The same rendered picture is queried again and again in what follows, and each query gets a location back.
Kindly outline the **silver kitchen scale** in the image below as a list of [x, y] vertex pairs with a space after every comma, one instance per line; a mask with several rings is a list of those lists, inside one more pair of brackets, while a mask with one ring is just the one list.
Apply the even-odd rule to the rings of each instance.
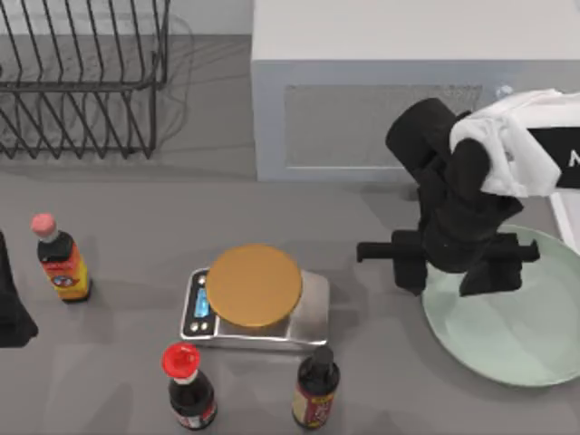
[[286, 319], [263, 328], [237, 326], [220, 318], [208, 303], [208, 269], [189, 277], [179, 336], [196, 346], [302, 352], [328, 342], [330, 283], [322, 275], [302, 272], [303, 294]]

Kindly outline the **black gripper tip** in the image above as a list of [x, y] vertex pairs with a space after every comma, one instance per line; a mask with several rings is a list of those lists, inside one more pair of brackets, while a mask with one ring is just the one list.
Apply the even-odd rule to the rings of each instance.
[[25, 347], [38, 332], [16, 290], [5, 237], [0, 230], [0, 349]]

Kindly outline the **orange round scale platform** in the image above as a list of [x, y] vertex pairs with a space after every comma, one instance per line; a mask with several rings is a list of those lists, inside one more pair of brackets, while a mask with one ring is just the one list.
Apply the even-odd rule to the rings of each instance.
[[224, 251], [210, 266], [208, 301], [222, 319], [261, 328], [285, 319], [303, 291], [301, 269], [286, 252], [264, 244]]

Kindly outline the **red cap dark bottle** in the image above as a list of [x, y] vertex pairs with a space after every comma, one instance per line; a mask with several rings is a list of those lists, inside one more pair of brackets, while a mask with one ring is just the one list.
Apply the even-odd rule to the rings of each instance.
[[204, 430], [218, 412], [213, 385], [199, 366], [199, 351], [191, 343], [172, 343], [161, 357], [162, 370], [169, 377], [171, 409], [188, 430]]

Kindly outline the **pale green round plate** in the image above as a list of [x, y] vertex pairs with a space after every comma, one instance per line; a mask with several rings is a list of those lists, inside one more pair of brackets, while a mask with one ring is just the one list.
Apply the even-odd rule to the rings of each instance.
[[539, 245], [521, 288], [462, 297], [461, 275], [429, 267], [421, 301], [430, 329], [460, 363], [495, 382], [544, 387], [580, 379], [580, 255], [541, 231], [503, 229]]

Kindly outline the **pink cap dark bottle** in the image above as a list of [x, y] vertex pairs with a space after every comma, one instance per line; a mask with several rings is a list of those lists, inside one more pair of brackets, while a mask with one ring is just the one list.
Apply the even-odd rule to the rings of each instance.
[[88, 300], [92, 281], [73, 237], [50, 213], [35, 214], [30, 228], [38, 238], [37, 258], [58, 297], [67, 304]]

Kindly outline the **black cap dark bottle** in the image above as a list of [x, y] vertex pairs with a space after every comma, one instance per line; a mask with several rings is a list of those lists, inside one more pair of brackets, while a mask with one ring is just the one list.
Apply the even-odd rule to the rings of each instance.
[[318, 430], [328, 421], [341, 380], [334, 352], [318, 346], [299, 365], [292, 401], [295, 422], [306, 430]]

